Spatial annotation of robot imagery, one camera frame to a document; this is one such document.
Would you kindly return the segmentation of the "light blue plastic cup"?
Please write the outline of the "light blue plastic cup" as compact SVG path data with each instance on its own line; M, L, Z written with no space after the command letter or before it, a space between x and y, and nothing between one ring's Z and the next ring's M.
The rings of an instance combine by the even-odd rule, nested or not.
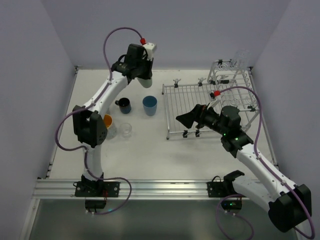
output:
M143 98L142 105L147 116L154 116L157 111L158 100L156 97L148 95Z

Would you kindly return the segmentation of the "dark blue ceramic mug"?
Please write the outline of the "dark blue ceramic mug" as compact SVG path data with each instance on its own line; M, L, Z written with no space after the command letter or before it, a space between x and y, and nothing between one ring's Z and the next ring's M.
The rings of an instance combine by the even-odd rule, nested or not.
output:
M129 114L132 110L131 102L126 97L123 97L123 98L120 98L119 100L116 100L115 104L119 107L120 112L122 114L125 114L125 115Z

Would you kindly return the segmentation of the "clear glass tumbler front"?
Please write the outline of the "clear glass tumbler front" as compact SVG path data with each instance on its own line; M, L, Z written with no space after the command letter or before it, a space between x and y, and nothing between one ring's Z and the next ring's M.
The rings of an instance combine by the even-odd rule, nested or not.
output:
M129 138L132 135L132 125L129 123L122 123L119 130L123 138Z

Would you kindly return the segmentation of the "clear glass tumbler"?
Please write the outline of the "clear glass tumbler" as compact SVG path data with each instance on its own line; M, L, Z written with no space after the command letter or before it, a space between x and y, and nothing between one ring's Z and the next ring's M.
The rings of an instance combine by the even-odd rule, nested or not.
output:
M132 125L129 123L122 123L119 130L123 138L129 138L132 135Z
M251 57L251 53L247 49L238 50L230 61L230 67L236 70L244 70Z

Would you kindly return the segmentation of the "white floral ceramic mug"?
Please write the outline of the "white floral ceramic mug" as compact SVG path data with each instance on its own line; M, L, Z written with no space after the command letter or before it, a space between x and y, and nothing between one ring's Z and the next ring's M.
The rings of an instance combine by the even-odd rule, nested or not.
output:
M103 122L107 128L106 138L108 140L113 139L117 135L117 127L113 121L113 118L109 114L105 114Z

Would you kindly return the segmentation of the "light green plastic cup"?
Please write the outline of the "light green plastic cup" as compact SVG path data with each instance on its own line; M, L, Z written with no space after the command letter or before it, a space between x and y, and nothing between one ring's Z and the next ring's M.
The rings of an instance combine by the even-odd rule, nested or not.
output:
M150 88L153 84L152 78L143 79L143 78L137 78L140 85L146 89Z

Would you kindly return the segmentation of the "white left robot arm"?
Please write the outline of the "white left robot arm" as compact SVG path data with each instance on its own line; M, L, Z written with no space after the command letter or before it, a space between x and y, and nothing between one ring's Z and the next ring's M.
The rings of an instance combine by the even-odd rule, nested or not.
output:
M127 53L111 66L110 76L91 100L73 108L73 131L84 153L84 172L81 180L75 183L76 197L117 197L112 189L115 185L103 180L101 145L109 133L104 117L118 94L132 80L138 79L144 88L151 87L156 49L156 44L151 42L130 44Z

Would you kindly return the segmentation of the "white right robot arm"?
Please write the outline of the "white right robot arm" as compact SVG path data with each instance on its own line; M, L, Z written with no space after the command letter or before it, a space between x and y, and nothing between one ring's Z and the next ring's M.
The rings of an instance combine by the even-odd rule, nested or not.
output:
M212 107L197 104L190 112L175 119L186 128L194 123L221 134L223 148L244 164L259 180L255 183L242 172L234 171L224 177L233 192L243 195L264 209L273 225L285 233L312 216L310 189L281 173L258 150L254 141L242 130L239 109L227 105L221 113Z

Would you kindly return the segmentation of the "black right base bracket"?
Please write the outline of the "black right base bracket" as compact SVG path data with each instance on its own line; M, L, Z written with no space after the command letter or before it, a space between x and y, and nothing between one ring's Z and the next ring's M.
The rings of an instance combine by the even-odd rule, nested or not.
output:
M232 183L233 181L245 174L240 170L228 173L223 178L216 175L211 181L206 183L207 194L209 198L225 198L231 195L237 195ZM234 200L226 199L220 204L223 210L227 212L238 213L242 209L242 198L236 197Z

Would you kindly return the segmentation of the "black base bracket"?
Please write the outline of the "black base bracket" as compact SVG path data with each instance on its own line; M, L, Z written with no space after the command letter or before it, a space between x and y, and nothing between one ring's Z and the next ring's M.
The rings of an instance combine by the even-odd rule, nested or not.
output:
M120 191L119 181L89 180L83 175L80 181L73 183L74 196L86 198L84 207L88 212L97 214L107 205L107 198L117 198Z
M216 175L211 181L206 183L207 194L209 198L225 198L231 195L237 195L232 183L233 181L245 174L240 170L228 173L223 178ZM223 210L227 212L238 213L242 209L242 198L236 197L234 200L226 199L220 204Z

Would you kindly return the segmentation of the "black left base bracket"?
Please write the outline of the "black left base bracket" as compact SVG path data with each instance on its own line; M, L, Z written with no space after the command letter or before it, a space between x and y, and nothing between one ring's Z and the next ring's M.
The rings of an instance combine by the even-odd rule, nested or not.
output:
M84 207L88 212L97 214L107 205L107 198L117 198L120 191L119 181L89 180L83 175L80 181L73 183L74 196L86 198Z

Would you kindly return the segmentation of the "aluminium mounting rail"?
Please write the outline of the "aluminium mounting rail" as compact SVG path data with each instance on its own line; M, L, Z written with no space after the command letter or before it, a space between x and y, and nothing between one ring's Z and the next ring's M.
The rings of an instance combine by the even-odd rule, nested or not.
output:
M76 179L38 179L32 198L40 200L75 199ZM115 200L207 200L206 180L131 180L120 181Z

